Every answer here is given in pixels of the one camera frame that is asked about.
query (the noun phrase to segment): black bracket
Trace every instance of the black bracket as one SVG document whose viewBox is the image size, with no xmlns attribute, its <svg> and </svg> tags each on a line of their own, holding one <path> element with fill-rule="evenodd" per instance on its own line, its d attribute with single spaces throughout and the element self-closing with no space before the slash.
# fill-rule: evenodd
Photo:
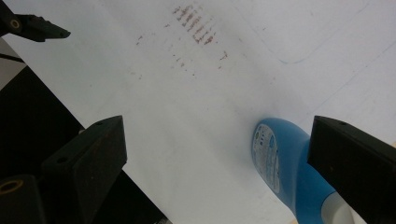
<svg viewBox="0 0 396 224">
<path fill-rule="evenodd" d="M 0 36 L 18 35 L 36 42 L 67 38 L 70 32 L 35 15 L 16 15 L 0 0 Z"/>
<path fill-rule="evenodd" d="M 341 120 L 316 116 L 308 163 L 367 223 L 396 223 L 396 148 Z"/>
<path fill-rule="evenodd" d="M 122 117 L 96 122 L 42 163 L 39 180 L 15 175 L 0 181 L 0 220 L 92 223 L 126 161 Z"/>
</svg>

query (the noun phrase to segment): white surface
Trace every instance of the white surface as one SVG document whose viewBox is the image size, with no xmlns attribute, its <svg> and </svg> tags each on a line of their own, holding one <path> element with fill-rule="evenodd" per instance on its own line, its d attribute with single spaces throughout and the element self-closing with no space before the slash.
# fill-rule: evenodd
<svg viewBox="0 0 396 224">
<path fill-rule="evenodd" d="M 326 198 L 321 216 L 324 224 L 355 224 L 349 204 L 337 192 Z"/>
<path fill-rule="evenodd" d="M 6 40 L 85 126 L 124 116 L 125 170 L 175 224 L 293 220 L 250 159 L 260 119 L 395 141 L 394 1 L 6 3 L 71 31 Z"/>
</svg>

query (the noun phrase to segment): white bottle part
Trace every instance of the white bottle part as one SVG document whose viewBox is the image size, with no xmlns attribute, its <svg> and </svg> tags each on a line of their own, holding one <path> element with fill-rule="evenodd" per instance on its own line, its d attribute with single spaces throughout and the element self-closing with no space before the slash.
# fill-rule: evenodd
<svg viewBox="0 0 396 224">
<path fill-rule="evenodd" d="M 321 216 L 324 224 L 355 224 L 349 204 L 337 192 L 326 198 Z"/>
</svg>

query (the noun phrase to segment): screw hole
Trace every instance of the screw hole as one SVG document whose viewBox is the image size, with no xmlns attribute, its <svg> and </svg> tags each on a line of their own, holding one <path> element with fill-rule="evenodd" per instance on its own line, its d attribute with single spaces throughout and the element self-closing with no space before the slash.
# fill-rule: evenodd
<svg viewBox="0 0 396 224">
<path fill-rule="evenodd" d="M 0 186 L 0 195 L 10 193 L 23 185 L 23 180 L 10 180 Z"/>
<path fill-rule="evenodd" d="M 11 24 L 11 26 L 12 26 L 14 29 L 20 28 L 20 23 L 17 22 L 16 20 L 12 20 L 12 21 L 10 22 L 10 24 Z"/>
<path fill-rule="evenodd" d="M 66 157 L 61 157 L 61 158 L 59 158 L 56 162 L 58 162 L 58 163 L 64 163 L 64 162 L 66 162 L 68 159 L 66 158 Z"/>
</svg>

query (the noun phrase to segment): blue bottle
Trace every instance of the blue bottle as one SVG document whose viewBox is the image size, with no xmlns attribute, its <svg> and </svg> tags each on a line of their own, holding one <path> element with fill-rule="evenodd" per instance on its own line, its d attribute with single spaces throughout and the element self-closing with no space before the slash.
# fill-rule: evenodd
<svg viewBox="0 0 396 224">
<path fill-rule="evenodd" d="M 321 208 L 334 188 L 307 163 L 309 135 L 283 119 L 264 119 L 251 154 L 260 176 L 300 224 L 322 224 Z"/>
</svg>

